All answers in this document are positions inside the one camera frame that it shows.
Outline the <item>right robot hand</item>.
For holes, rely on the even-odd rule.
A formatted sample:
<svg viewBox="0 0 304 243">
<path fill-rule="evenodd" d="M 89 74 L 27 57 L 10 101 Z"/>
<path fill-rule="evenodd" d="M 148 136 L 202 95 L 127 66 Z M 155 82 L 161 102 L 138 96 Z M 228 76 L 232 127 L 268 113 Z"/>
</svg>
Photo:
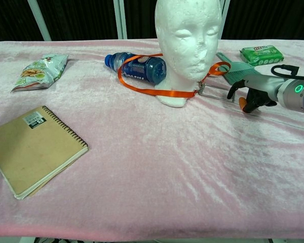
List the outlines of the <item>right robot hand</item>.
<svg viewBox="0 0 304 243">
<path fill-rule="evenodd" d="M 231 86 L 227 98 L 231 99 L 237 89 L 248 88 L 247 98 L 239 99 L 244 113 L 251 113 L 261 106 L 273 107 L 278 103 L 278 90 L 285 81 L 286 78 L 277 76 L 248 74 Z"/>
</svg>

